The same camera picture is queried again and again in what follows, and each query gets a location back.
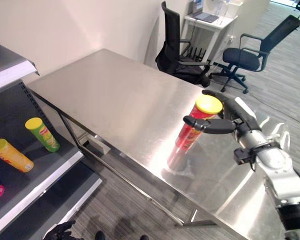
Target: white desk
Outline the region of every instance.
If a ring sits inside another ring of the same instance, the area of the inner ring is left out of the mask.
[[[202,62],[206,62],[208,60],[208,57],[210,56],[210,53],[218,39],[218,36],[220,34],[220,32],[227,27],[230,23],[232,23],[233,20],[235,20],[237,17],[235,18],[229,18],[229,17],[222,17],[220,16],[217,20],[215,20],[214,22],[206,22],[206,21],[201,21],[201,20],[196,20],[193,17],[191,17],[190,15],[187,15],[184,17],[184,26],[183,26],[183,30],[182,30],[182,34],[181,34],[181,38],[185,39],[186,35],[187,35],[187,31],[188,31],[188,25],[193,25],[195,27],[201,28],[201,29],[205,29],[208,31],[212,31],[213,35],[212,38],[209,42],[209,45],[206,49],[206,52],[203,56]],[[212,65],[215,61],[215,55],[212,56],[212,58],[210,59],[210,64]]]

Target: yellow pringles can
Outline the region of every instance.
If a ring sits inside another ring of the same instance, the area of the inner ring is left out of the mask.
[[[26,121],[24,126],[26,129],[30,130],[36,139],[38,139],[49,152],[53,153],[59,149],[59,143],[46,127],[41,118],[30,118],[28,121]]]
[[[0,138],[0,159],[23,173],[29,172],[34,167],[33,161],[3,138]]]

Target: chair base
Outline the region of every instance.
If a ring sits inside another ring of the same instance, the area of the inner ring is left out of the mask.
[[[234,68],[233,71],[231,71],[233,65],[229,64],[228,66],[223,65],[223,64],[219,64],[214,62],[214,65],[221,67],[222,71],[221,72],[212,72],[209,74],[209,78],[212,79],[213,75],[215,76],[223,76],[223,77],[227,77],[227,81],[225,82],[225,84],[223,85],[223,87],[221,88],[221,92],[225,92],[226,91],[226,86],[227,84],[230,82],[231,79],[235,80],[238,84],[240,84],[241,86],[244,87],[243,93],[247,94],[249,92],[247,85],[244,83],[244,81],[246,80],[246,76],[242,75],[242,74],[236,74],[238,67],[236,66]]]

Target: stainless steel table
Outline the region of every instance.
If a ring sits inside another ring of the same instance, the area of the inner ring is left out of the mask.
[[[262,176],[248,164],[236,165],[233,150],[239,145],[230,134],[203,134],[186,154],[184,171],[168,168],[183,116],[201,88],[106,49],[28,87],[62,116],[193,201],[219,226],[243,239],[284,239]],[[258,120],[268,135],[284,130],[268,117]]]

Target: chair backrest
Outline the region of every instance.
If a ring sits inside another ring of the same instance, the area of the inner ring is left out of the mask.
[[[180,60],[180,16],[161,3],[165,19],[165,41],[155,61],[160,71],[172,74]]]
[[[180,15],[167,8],[166,2],[162,2],[165,20],[165,44],[170,48],[170,57],[179,60],[180,57]]]
[[[262,40],[260,51],[266,53],[270,52],[278,43],[280,43],[286,36],[288,36],[299,26],[300,20],[292,15],[289,15]]]

